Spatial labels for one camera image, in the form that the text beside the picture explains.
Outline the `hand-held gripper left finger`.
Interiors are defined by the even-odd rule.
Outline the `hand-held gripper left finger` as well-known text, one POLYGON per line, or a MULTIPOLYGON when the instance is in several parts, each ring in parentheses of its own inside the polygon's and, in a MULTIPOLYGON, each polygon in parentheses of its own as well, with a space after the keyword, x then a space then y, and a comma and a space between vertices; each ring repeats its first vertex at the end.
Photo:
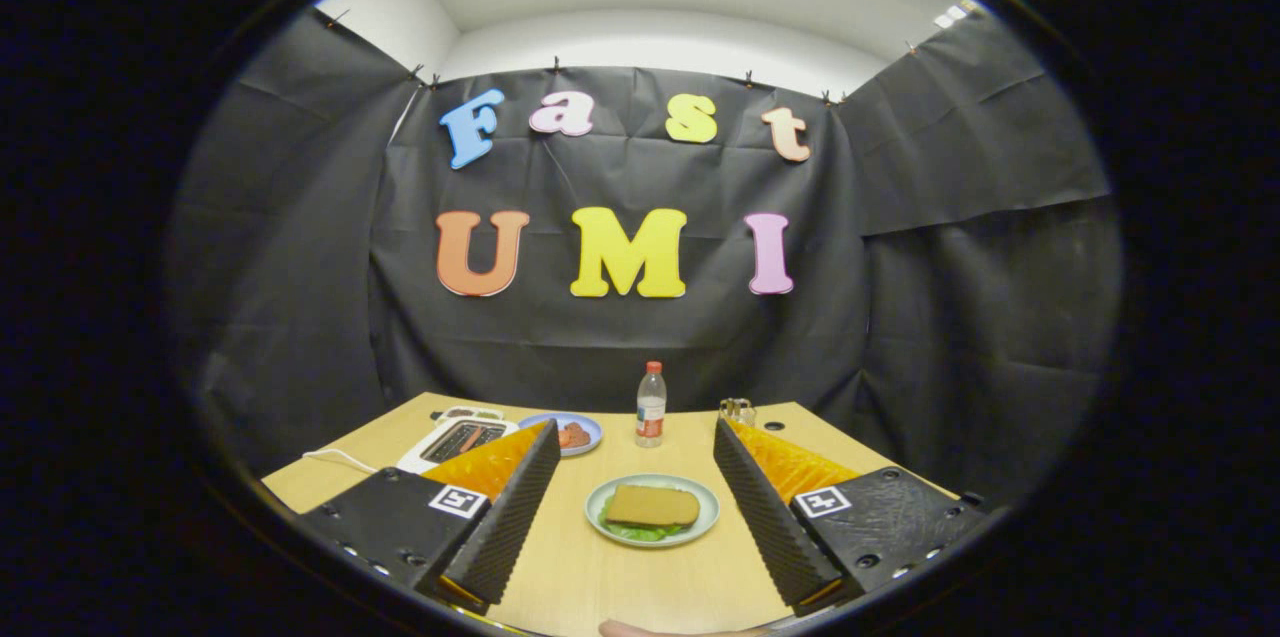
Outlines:
POLYGON ((484 614, 503 597, 559 460, 550 420, 422 476, 379 469, 300 523, 393 583, 484 614))

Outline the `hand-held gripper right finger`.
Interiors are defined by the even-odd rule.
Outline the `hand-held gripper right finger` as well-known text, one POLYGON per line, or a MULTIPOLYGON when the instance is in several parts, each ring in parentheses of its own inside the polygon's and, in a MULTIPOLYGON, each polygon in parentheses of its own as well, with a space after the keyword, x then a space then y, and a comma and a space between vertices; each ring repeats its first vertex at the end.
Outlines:
POLYGON ((717 420, 713 455, 799 617, 924 567, 988 517, 979 499, 952 499, 909 469, 856 475, 735 420, 717 420))

